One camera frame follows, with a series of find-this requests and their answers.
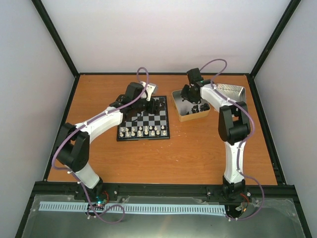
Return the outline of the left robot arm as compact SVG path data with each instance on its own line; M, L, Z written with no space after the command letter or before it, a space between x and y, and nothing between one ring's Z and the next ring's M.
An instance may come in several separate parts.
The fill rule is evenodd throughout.
M121 94L104 111L93 118L72 125L65 123L59 131L55 143L52 167L56 161L63 166L78 182L83 183L85 193L91 199L99 199L103 194L103 180L89 164L90 144L107 130L130 119L134 113L159 112L159 100L152 95L157 91L152 83L131 82L124 94Z

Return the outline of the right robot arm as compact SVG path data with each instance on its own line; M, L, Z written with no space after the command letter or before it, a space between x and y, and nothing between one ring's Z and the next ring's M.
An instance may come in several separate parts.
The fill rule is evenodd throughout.
M226 152L222 196L233 200L245 190L243 155L254 122L244 101L226 96L212 80L204 80L198 68L187 71L187 77L189 83L181 90L181 97L193 104L205 100L219 113L218 134Z

